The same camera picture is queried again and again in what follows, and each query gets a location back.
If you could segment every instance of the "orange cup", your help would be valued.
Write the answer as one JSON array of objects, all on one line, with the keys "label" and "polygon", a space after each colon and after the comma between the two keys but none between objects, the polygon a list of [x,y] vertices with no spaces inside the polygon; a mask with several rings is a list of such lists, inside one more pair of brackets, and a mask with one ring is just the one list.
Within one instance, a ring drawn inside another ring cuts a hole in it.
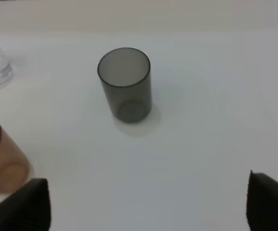
[{"label": "orange cup", "polygon": [[26,181],[29,162],[0,126],[0,193],[13,193]]}]

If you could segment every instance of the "cup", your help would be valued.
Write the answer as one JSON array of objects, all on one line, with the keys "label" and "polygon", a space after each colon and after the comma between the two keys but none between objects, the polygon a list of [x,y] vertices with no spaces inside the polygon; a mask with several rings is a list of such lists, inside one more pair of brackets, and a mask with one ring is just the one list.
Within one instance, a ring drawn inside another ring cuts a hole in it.
[{"label": "cup", "polygon": [[13,193],[26,181],[29,162],[0,126],[0,193]]},{"label": "cup", "polygon": [[151,63],[146,54],[134,48],[115,49],[102,57],[98,74],[117,119],[133,123],[150,113]]}]

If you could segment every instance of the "glass cup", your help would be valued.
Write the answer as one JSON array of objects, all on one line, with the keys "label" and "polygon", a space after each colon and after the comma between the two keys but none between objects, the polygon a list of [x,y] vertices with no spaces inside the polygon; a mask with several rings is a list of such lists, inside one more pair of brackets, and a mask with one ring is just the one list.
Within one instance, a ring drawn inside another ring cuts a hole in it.
[{"label": "glass cup", "polygon": [[134,48],[115,49],[100,60],[98,74],[117,119],[133,123],[150,113],[151,63],[146,54]]},{"label": "glass cup", "polygon": [[0,193],[13,193],[26,181],[29,162],[0,126]]}]

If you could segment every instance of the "black object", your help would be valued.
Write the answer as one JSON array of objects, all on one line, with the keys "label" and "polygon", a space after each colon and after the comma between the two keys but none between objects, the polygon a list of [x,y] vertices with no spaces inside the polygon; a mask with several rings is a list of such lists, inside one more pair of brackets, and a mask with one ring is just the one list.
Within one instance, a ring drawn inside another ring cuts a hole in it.
[{"label": "black object", "polygon": [[251,231],[278,231],[278,182],[264,173],[250,173],[247,220]]},{"label": "black object", "polygon": [[113,50],[100,60],[98,74],[113,115],[132,123],[145,118],[152,108],[151,63],[134,48]]},{"label": "black object", "polygon": [[48,231],[50,225],[46,179],[32,179],[0,203],[0,231]]}]

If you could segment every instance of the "tabletop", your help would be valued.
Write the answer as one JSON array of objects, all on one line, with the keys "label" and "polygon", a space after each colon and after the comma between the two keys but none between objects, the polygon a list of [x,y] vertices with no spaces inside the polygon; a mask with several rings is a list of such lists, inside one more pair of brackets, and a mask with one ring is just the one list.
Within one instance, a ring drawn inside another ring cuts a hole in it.
[{"label": "tabletop", "polygon": [[[49,180],[51,231],[247,231],[250,170],[278,180],[278,30],[1,33],[0,123]],[[116,121],[97,64],[135,47],[151,114]]]}]

